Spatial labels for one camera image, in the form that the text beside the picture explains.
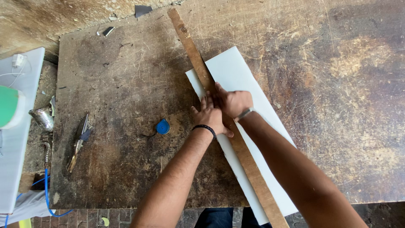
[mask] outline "metal snips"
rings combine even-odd
[[[70,162],[70,165],[68,167],[68,172],[72,172],[76,164],[77,154],[82,147],[83,141],[87,141],[90,136],[90,130],[87,129],[88,123],[89,114],[87,114],[85,118],[83,118],[83,120],[80,122],[79,129],[77,130],[75,142],[73,144],[75,154],[73,155],[72,161]]]

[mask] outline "white charger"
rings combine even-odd
[[[17,68],[19,66],[21,66],[21,63],[24,60],[24,56],[21,54],[15,54],[13,55],[13,67]]]

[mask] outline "wooden workbench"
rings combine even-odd
[[[177,6],[202,57],[236,45],[292,136],[351,203],[405,200],[405,3],[187,0]],[[52,208],[136,207],[193,127],[192,65],[169,7],[61,37]],[[73,138],[92,133],[73,173]],[[153,134],[162,118],[167,135]],[[187,207],[247,201],[217,142]]]

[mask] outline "wooden straight edge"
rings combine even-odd
[[[216,94],[217,91],[215,89],[214,79],[212,78],[204,60],[191,39],[191,36],[185,27],[179,12],[175,8],[172,8],[167,12],[167,14],[173,22],[177,35],[179,36],[180,41],[183,44],[205,91],[209,90],[212,94]],[[234,137],[229,138],[229,141],[231,142],[232,148],[239,158],[247,178],[256,192],[259,202],[262,205],[271,225],[275,228],[289,228],[235,122],[232,118],[225,114],[223,114],[223,122],[225,126],[227,126],[234,133]]]

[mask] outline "jeans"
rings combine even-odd
[[[194,228],[232,228],[233,208],[206,208]],[[259,225],[250,207],[243,209],[242,228],[272,228],[270,223]]]

